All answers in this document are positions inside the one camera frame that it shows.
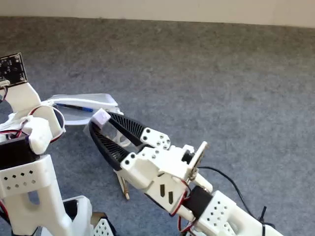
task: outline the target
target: blue pen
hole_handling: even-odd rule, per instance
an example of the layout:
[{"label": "blue pen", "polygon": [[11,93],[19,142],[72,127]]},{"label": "blue pen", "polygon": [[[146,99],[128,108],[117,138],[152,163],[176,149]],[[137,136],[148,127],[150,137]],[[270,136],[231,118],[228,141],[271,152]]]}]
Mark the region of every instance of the blue pen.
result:
[{"label": "blue pen", "polygon": [[56,105],[61,106],[61,107],[74,108],[74,109],[85,111],[85,112],[93,112],[93,109],[88,108],[88,107],[80,107],[80,106],[67,105],[67,104],[62,104],[62,103],[56,103]]}]

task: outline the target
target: circuit board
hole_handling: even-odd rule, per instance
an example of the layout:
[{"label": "circuit board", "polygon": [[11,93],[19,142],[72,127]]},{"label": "circuit board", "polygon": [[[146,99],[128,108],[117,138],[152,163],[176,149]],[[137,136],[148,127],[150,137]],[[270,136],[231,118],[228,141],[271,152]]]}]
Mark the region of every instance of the circuit board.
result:
[{"label": "circuit board", "polygon": [[26,82],[21,53],[0,58],[0,84],[11,87]]}]

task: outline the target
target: small white cube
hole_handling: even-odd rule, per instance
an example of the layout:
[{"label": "small white cube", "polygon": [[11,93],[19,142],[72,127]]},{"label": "small white cube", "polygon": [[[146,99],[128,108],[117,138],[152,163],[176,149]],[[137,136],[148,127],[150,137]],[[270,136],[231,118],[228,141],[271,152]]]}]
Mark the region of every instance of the small white cube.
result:
[{"label": "small white cube", "polygon": [[101,108],[92,116],[91,121],[102,129],[110,118],[111,116]]}]

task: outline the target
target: white wall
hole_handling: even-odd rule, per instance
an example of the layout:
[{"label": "white wall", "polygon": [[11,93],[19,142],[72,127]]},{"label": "white wall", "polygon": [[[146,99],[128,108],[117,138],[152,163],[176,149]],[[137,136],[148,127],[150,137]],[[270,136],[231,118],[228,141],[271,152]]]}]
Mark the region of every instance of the white wall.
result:
[{"label": "white wall", "polygon": [[315,0],[0,0],[2,16],[63,16],[315,28]]}]

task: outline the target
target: robotic arm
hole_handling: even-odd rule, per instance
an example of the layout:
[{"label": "robotic arm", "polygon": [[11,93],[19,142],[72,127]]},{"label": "robotic arm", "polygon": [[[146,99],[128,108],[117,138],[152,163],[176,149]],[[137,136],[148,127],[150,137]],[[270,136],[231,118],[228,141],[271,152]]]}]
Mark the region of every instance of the robotic arm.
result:
[{"label": "robotic arm", "polygon": [[[138,152],[129,152],[102,134],[109,122],[124,134]],[[239,208],[213,188],[199,172],[207,143],[197,150],[175,147],[166,134],[125,116],[98,111],[89,125],[90,134],[105,160],[119,176],[141,190],[171,216],[179,215],[182,233],[208,236],[282,236]],[[191,191],[189,183],[196,187]],[[181,229],[180,219],[189,224]]]}]

